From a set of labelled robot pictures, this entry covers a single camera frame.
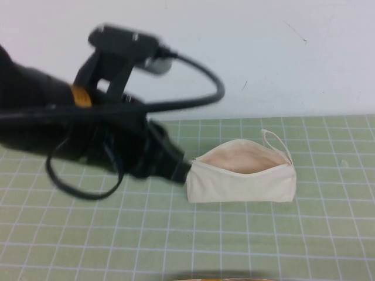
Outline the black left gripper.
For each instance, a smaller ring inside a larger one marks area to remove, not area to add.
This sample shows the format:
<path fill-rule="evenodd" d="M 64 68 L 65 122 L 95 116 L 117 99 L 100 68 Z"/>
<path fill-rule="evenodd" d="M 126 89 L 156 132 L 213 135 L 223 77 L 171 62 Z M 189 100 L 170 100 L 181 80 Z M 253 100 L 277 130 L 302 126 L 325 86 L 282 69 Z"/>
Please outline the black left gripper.
<path fill-rule="evenodd" d="M 149 133 L 168 158 L 139 164 L 145 157 Z M 70 160 L 112 172 L 133 173 L 139 179 L 157 177 L 177 184 L 185 183 L 191 169 L 165 127 L 153 119 L 148 121 L 145 113 L 76 122 L 70 135 Z"/>

